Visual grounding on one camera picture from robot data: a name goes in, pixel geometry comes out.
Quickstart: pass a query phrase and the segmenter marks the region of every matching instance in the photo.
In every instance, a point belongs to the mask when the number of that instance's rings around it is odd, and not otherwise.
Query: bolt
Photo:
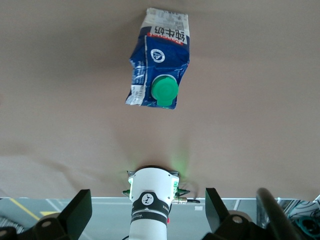
[[[41,227],[46,228],[46,227],[48,227],[50,225],[51,225],[50,221],[45,221],[44,223],[42,223]]]
[[[5,236],[7,233],[8,233],[7,230],[2,230],[2,231],[0,231],[0,237]]]
[[[232,220],[233,220],[235,223],[237,223],[237,224],[242,224],[242,222],[243,222],[242,218],[239,217],[239,216],[234,216],[234,217],[232,218]]]

